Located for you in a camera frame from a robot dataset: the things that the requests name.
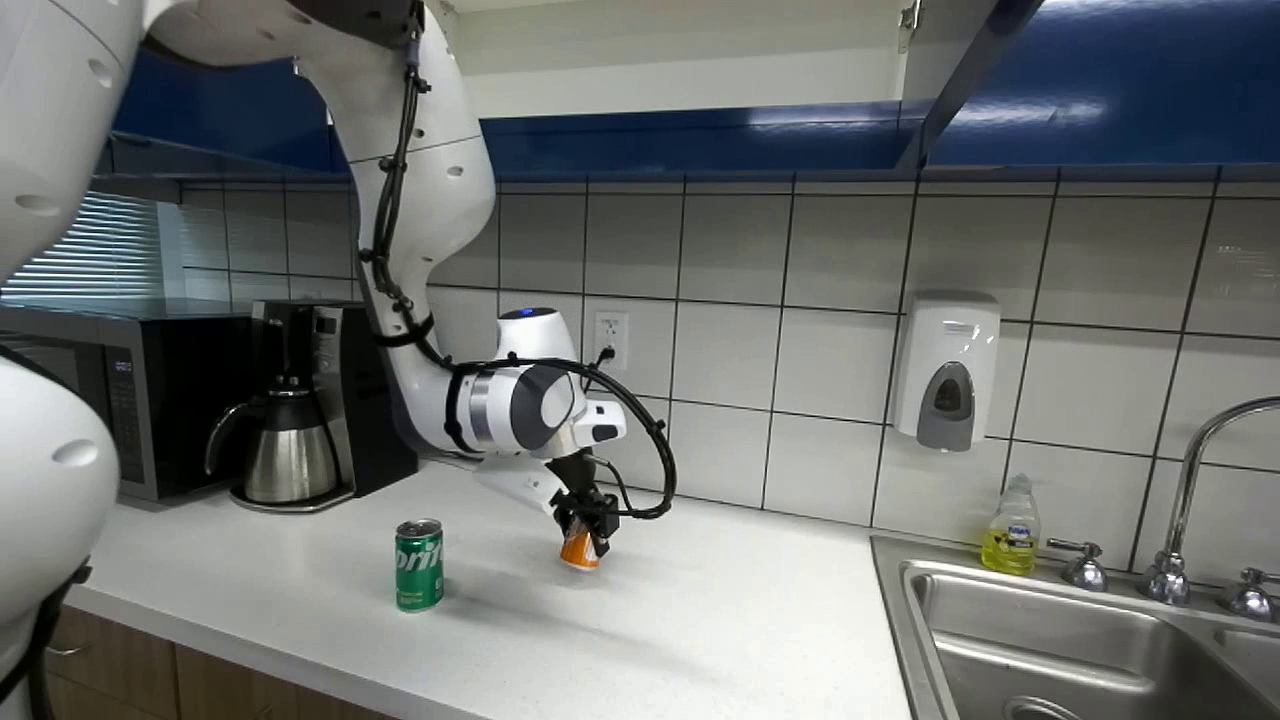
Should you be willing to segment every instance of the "coffee maker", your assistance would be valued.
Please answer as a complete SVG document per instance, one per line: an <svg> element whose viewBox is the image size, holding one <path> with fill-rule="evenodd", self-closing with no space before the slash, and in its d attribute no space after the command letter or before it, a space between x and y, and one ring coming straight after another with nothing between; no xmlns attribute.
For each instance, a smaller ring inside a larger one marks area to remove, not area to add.
<svg viewBox="0 0 1280 720"><path fill-rule="evenodd" d="M391 383L359 305L256 305L252 346L259 395L206 434L206 470L241 466L227 475L235 499L325 513L414 470L391 429Z"/></svg>
<svg viewBox="0 0 1280 720"><path fill-rule="evenodd" d="M316 306L316 390L334 441L338 475L351 497L366 497L414 470L414 451L400 444L396 395L382 350L373 338L363 305Z"/></svg>

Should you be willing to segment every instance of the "blue cabinet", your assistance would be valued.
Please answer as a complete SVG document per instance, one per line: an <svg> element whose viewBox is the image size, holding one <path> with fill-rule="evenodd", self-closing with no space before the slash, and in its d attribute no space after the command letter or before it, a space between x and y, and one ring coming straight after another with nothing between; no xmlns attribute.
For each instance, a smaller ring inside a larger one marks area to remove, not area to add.
<svg viewBox="0 0 1280 720"><path fill-rule="evenodd" d="M488 118L505 179L791 176L985 166L1195 166L1280 159L1280 0L1044 0L960 112L938 102ZM342 176L325 102L268 68L193 68L148 46L121 134Z"/></svg>
<svg viewBox="0 0 1280 720"><path fill-rule="evenodd" d="M931 164L1280 159L1280 0L1044 0Z"/></svg>

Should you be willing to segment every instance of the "stainless steel sink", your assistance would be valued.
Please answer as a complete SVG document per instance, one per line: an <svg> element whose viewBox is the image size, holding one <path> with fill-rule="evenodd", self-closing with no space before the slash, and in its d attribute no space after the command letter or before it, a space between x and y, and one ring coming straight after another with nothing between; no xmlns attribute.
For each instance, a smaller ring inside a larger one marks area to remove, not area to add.
<svg viewBox="0 0 1280 720"><path fill-rule="evenodd" d="M876 562L923 720L1280 720L1280 636L1259 623L892 541Z"/></svg>

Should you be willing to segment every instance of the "soda can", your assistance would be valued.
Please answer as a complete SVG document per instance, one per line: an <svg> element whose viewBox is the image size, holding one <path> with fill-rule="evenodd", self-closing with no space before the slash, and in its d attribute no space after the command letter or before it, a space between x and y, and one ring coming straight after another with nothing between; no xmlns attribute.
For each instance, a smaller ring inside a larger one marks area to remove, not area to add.
<svg viewBox="0 0 1280 720"><path fill-rule="evenodd" d="M396 605L405 613L442 599L442 526L435 520L396 526Z"/></svg>

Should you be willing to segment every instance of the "cabinet door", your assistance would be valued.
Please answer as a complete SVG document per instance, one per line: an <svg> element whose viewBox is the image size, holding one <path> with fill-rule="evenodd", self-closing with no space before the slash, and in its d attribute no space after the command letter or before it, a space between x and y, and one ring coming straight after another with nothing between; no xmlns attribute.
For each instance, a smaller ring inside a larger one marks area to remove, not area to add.
<svg viewBox="0 0 1280 720"><path fill-rule="evenodd" d="M62 608L44 671L153 720L177 720L173 643L154 636Z"/></svg>
<svg viewBox="0 0 1280 720"><path fill-rule="evenodd" d="M177 646L182 720L377 720L354 702Z"/></svg>
<svg viewBox="0 0 1280 720"><path fill-rule="evenodd" d="M154 720L115 697L105 697L94 686L49 675L49 702L54 720Z"/></svg>

